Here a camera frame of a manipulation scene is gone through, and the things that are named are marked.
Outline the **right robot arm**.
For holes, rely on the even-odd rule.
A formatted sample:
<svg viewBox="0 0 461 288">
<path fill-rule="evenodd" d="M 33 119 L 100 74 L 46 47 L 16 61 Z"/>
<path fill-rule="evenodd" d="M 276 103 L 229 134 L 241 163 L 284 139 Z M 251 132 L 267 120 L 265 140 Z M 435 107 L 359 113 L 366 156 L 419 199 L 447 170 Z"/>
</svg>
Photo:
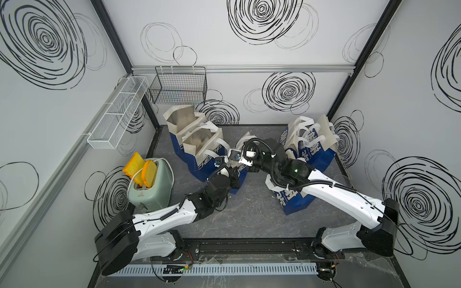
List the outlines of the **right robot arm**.
<svg viewBox="0 0 461 288">
<path fill-rule="evenodd" d="M 385 257 L 394 254 L 399 218 L 399 204 L 395 200 L 371 198 L 332 180 L 303 158 L 287 154 L 274 139 L 252 136 L 244 140 L 242 148 L 231 149 L 228 156 L 249 171 L 266 172 L 267 184 L 277 192 L 313 196 L 355 219 L 350 225 L 318 230 L 311 243 L 317 258 L 325 259 L 340 250 L 356 248 Z"/>
</svg>

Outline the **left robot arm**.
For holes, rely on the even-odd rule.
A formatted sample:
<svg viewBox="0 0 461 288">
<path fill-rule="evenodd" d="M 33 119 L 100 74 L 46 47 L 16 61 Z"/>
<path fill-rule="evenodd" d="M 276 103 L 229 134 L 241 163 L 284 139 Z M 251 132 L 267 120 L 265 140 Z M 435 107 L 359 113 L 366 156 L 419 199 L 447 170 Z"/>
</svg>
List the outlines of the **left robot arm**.
<svg viewBox="0 0 461 288">
<path fill-rule="evenodd" d="M 146 214 L 119 212 L 94 239 L 101 274 L 109 276 L 142 258 L 178 258 L 185 249 L 176 227 L 202 220 L 217 211 L 240 187 L 238 168 L 221 165 L 205 187 L 186 194 L 176 205 Z"/>
</svg>

